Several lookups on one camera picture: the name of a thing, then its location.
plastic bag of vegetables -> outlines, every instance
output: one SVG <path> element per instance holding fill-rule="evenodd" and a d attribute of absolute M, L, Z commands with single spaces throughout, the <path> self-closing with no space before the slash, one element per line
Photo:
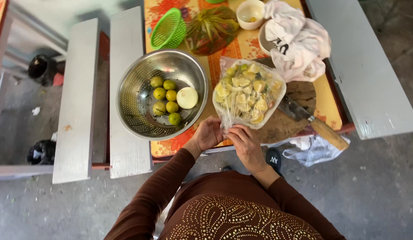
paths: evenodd
<path fill-rule="evenodd" d="M 284 79 L 276 70 L 254 61 L 222 57 L 220 66 L 213 103 L 223 133 L 234 124 L 263 127 L 285 95 Z"/>
<path fill-rule="evenodd" d="M 210 55 L 225 48 L 236 36 L 236 14 L 226 6 L 204 9 L 188 26 L 185 41 L 197 55 Z"/>

white bowl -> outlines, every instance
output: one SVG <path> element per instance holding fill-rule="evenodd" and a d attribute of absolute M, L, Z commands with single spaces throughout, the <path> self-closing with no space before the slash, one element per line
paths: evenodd
<path fill-rule="evenodd" d="M 275 48 L 275 45 L 269 41 L 266 40 L 266 25 L 269 21 L 267 21 L 266 23 L 264 23 L 259 31 L 259 43 L 260 43 L 260 48 L 261 50 L 267 54 L 267 56 L 272 56 L 270 54 L 270 50 L 272 50 L 273 48 Z"/>
<path fill-rule="evenodd" d="M 263 16 L 264 3 L 260 0 L 247 0 L 241 3 L 236 9 L 236 18 L 239 25 L 245 30 L 254 30 L 259 28 L 264 21 Z M 255 17 L 257 21 L 250 23 L 250 19 Z"/>

metal bowl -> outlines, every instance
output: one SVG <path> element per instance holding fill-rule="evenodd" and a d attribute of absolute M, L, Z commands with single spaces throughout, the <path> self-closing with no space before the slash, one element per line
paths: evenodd
<path fill-rule="evenodd" d="M 153 97 L 150 79 L 161 76 L 176 82 L 176 91 L 192 87 L 198 92 L 198 103 L 192 109 L 178 110 L 179 125 L 168 122 L 169 113 L 153 114 L 152 106 L 159 100 Z M 205 108 L 208 98 L 208 79 L 200 63 L 186 52 L 162 49 L 137 59 L 125 72 L 118 89 L 118 113 L 124 126 L 137 137 L 148 140 L 173 138 L 190 128 Z"/>

brown long-sleeve shirt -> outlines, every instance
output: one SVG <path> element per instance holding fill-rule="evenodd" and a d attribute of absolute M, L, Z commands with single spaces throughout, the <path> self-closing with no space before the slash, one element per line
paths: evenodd
<path fill-rule="evenodd" d="M 218 172 L 175 194 L 194 163 L 180 149 L 143 184 L 105 239 L 151 239 L 174 195 L 160 239 L 345 239 L 283 178 L 265 190 L 252 176 Z"/>

wooden cutting board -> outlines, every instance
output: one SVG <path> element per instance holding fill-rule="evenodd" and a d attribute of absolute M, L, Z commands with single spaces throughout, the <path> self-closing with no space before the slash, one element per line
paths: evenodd
<path fill-rule="evenodd" d="M 275 68 L 271 57 L 258 58 L 254 61 Z M 311 114 L 315 111 L 316 91 L 313 83 L 289 82 L 287 83 L 287 95 Z M 276 109 L 267 123 L 257 130 L 257 135 L 262 144 L 273 144 L 294 136 L 308 124 L 309 122 L 306 119 L 297 122 Z"/>

